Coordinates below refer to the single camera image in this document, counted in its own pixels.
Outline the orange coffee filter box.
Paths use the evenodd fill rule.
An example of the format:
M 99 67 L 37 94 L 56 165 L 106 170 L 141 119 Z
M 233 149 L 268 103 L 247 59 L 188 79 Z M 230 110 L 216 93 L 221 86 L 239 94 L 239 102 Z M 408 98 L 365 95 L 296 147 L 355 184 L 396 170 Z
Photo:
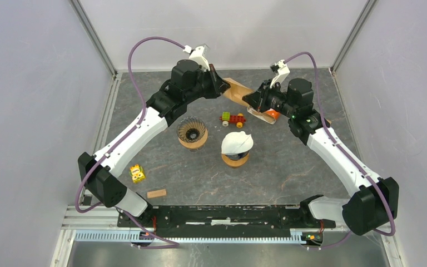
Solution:
M 269 109 L 265 112 L 257 112 L 256 110 L 254 110 L 252 107 L 248 107 L 247 108 L 248 113 L 252 114 L 253 116 L 255 116 L 256 118 L 259 118 L 271 125 L 275 124 L 277 119 L 280 117 L 280 113 L 278 113 L 277 111 L 273 110 L 273 109 Z

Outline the brown paper coffee filter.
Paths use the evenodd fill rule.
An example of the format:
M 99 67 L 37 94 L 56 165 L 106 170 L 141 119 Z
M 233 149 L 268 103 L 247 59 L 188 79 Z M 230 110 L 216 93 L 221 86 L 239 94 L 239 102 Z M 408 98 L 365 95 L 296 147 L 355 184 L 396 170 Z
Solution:
M 232 78 L 224 78 L 224 81 L 230 85 L 230 88 L 228 88 L 222 95 L 241 106 L 249 107 L 250 105 L 242 98 L 245 95 L 253 93 L 253 90 L 240 84 Z

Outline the smoky grey dripper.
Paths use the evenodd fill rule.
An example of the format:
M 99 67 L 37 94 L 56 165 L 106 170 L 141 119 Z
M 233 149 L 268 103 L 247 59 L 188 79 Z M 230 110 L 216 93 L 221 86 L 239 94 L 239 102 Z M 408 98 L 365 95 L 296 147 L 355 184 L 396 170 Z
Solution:
M 206 134 L 205 123 L 195 116 L 184 118 L 177 127 L 177 137 L 186 143 L 200 141 Z

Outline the white paper coffee filter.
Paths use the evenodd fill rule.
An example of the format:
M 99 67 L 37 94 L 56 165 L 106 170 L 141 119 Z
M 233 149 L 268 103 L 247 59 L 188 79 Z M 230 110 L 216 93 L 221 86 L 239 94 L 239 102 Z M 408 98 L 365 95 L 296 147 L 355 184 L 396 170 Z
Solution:
M 237 155 L 252 149 L 254 141 L 251 134 L 245 131 L 228 133 L 221 144 L 221 153 L 224 155 Z

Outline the blue plastic dripper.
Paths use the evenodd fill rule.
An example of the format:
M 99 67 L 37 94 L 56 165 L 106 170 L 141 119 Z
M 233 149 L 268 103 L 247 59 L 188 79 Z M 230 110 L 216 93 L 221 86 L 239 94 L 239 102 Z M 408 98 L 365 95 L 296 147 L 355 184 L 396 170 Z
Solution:
M 245 151 L 238 154 L 225 154 L 225 156 L 232 161 L 238 161 L 245 158 L 248 154 L 249 151 Z

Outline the wooden ring stand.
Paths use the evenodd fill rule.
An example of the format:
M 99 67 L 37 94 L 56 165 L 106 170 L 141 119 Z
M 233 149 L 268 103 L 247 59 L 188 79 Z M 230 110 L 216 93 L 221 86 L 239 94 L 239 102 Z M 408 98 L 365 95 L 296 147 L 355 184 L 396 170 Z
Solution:
M 231 168 L 239 168 L 241 166 L 243 166 L 249 159 L 250 155 L 247 154 L 245 157 L 239 159 L 239 160 L 232 160 L 230 158 L 228 158 L 226 155 L 222 154 L 221 158 L 224 161 L 224 163 Z
M 200 131 L 195 128 L 188 129 L 187 131 L 182 132 L 180 136 L 178 136 L 180 144 L 188 150 L 196 150 L 203 147 L 207 142 L 207 139 L 207 130 L 201 134 Z

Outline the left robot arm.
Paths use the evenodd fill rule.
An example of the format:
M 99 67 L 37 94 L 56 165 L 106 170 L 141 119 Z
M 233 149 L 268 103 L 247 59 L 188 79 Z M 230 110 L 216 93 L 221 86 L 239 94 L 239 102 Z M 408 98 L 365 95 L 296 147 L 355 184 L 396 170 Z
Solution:
M 218 98 L 229 88 L 213 65 L 202 70 L 195 61 L 178 61 L 170 79 L 148 99 L 146 109 L 129 126 L 93 155 L 84 152 L 79 156 L 82 186 L 105 207 L 126 211 L 138 226 L 147 226 L 152 221 L 148 202 L 120 182 L 119 176 L 149 141 L 186 113 L 190 103 L 199 98 Z

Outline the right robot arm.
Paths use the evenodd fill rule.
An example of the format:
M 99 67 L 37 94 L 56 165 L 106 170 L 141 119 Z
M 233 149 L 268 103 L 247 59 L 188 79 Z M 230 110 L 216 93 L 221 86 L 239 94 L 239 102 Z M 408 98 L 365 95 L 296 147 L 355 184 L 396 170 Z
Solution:
M 303 201 L 305 208 L 299 211 L 300 222 L 306 227 L 313 227 L 320 220 L 344 223 L 358 236 L 370 231 L 395 235 L 398 183 L 392 177 L 383 179 L 343 144 L 324 116 L 314 109 L 311 82 L 294 78 L 286 92 L 280 88 L 278 83 L 266 80 L 242 100 L 258 112 L 273 109 L 286 116 L 292 134 L 324 160 L 350 196 L 349 199 L 314 196 Z

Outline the toy brick car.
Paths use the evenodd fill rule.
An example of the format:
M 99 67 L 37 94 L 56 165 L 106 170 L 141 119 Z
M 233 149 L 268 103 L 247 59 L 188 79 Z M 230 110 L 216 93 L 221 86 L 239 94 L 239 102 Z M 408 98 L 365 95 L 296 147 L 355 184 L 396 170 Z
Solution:
M 237 128 L 242 128 L 247 121 L 242 113 L 237 115 L 232 115 L 229 112 L 223 112 L 219 117 L 219 120 L 222 123 L 222 126 L 227 127 L 229 125 L 235 125 Z

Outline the yellow juice carton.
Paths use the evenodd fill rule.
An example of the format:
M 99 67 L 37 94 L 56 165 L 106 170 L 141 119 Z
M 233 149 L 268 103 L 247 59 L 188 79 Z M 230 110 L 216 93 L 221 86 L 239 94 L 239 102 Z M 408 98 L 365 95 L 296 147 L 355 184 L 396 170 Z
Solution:
M 132 182 L 134 184 L 139 183 L 139 182 L 146 179 L 143 167 L 140 166 L 139 164 L 131 166 L 129 168 L 129 171 L 130 171 L 130 175 L 132 177 Z

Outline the small wooden block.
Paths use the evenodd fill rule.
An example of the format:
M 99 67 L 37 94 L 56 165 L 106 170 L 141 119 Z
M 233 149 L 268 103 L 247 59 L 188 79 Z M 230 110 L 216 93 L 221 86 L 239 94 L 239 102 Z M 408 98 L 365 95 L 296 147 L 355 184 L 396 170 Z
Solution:
M 160 190 L 155 190 L 155 191 L 149 191 L 147 193 L 147 197 L 149 199 L 153 199 L 153 198 L 158 198 L 158 197 L 164 197 L 167 195 L 167 190 L 166 189 L 160 189 Z

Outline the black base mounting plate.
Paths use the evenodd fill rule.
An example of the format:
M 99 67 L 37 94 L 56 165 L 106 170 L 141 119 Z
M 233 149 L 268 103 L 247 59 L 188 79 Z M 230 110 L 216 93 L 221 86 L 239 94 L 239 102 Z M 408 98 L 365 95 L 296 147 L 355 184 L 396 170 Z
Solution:
M 291 229 L 333 229 L 299 205 L 160 205 L 137 217 L 163 238 L 285 238 Z

